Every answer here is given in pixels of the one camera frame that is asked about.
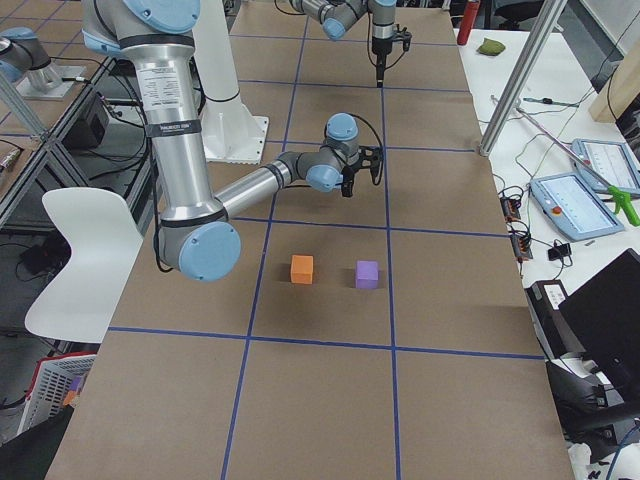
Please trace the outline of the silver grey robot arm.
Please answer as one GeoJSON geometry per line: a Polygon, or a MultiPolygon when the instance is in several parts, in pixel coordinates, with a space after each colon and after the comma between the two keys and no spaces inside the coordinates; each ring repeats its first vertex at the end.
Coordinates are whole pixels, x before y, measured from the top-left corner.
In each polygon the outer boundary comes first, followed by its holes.
{"type": "Polygon", "coordinates": [[[363,17],[367,18],[366,53],[375,68],[376,87],[384,87],[385,73],[410,50],[412,33],[396,22],[396,1],[287,1],[284,10],[278,1],[273,5],[285,15],[305,16],[316,21],[325,36],[334,42],[363,17]]]}
{"type": "Polygon", "coordinates": [[[165,209],[156,217],[160,267],[197,281],[226,276],[241,253],[230,219],[253,204],[304,181],[342,195],[362,170],[379,181],[381,145],[359,142],[361,118],[333,115],[315,152],[285,152],[213,191],[207,157],[259,142],[264,131],[239,99],[229,30],[218,1],[86,1],[86,46],[134,66],[144,131],[158,164],[165,209]]]}

